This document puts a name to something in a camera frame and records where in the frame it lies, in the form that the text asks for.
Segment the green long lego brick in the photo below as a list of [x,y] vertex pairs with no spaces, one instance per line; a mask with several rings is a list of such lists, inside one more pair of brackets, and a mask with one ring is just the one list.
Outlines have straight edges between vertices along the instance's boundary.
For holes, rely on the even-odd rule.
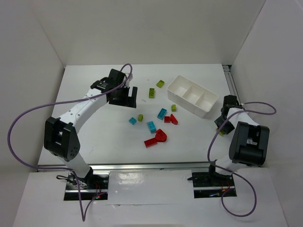
[[155,98],[155,89],[154,88],[149,89],[149,98]]

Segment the small green lego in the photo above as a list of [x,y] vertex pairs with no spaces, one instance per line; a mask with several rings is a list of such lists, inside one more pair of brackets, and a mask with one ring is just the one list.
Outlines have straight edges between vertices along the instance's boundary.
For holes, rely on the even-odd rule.
[[137,119],[138,119],[139,122],[142,122],[143,121],[143,115],[139,114]]
[[177,106],[176,106],[175,104],[173,104],[173,105],[171,106],[171,111],[172,111],[172,112],[176,112],[176,111],[177,111]]

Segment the green curved lego brick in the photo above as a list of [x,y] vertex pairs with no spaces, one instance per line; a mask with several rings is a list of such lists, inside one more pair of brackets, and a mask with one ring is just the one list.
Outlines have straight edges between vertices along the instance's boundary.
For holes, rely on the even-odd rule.
[[224,136],[224,132],[223,131],[218,131],[219,135]]

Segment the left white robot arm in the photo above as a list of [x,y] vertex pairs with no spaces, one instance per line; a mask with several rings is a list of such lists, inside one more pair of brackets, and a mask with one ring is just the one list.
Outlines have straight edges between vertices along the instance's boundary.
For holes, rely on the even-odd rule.
[[111,69],[109,76],[95,81],[86,95],[68,112],[45,122],[44,148],[58,157],[80,181],[93,185],[100,178],[80,154],[78,133],[84,123],[105,104],[136,108],[137,87],[130,88],[132,73]]

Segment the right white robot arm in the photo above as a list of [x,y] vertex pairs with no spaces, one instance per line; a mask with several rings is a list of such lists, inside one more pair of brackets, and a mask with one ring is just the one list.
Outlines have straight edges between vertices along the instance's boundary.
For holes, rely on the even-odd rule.
[[209,167],[210,175],[230,176],[241,168],[265,163],[270,130],[252,120],[236,96],[224,97],[221,115],[214,123],[221,134],[234,134],[228,155]]

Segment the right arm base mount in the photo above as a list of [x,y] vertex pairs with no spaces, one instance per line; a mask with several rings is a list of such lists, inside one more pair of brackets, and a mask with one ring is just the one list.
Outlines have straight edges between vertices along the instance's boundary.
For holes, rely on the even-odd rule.
[[192,182],[195,199],[237,196],[233,177],[218,174],[212,165],[207,171],[192,172],[187,180]]

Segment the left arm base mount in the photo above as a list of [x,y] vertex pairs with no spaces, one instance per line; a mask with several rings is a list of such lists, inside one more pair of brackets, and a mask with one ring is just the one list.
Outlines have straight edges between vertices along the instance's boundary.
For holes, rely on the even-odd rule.
[[[90,201],[93,197],[96,197],[97,201],[105,201],[108,199],[108,184],[109,173],[101,173],[97,175],[100,179],[98,182],[92,183],[92,186],[87,186],[80,181],[80,193],[81,199],[84,201]],[[74,176],[69,173],[68,176],[57,175],[57,180],[65,181],[64,201],[78,201],[78,186]]]

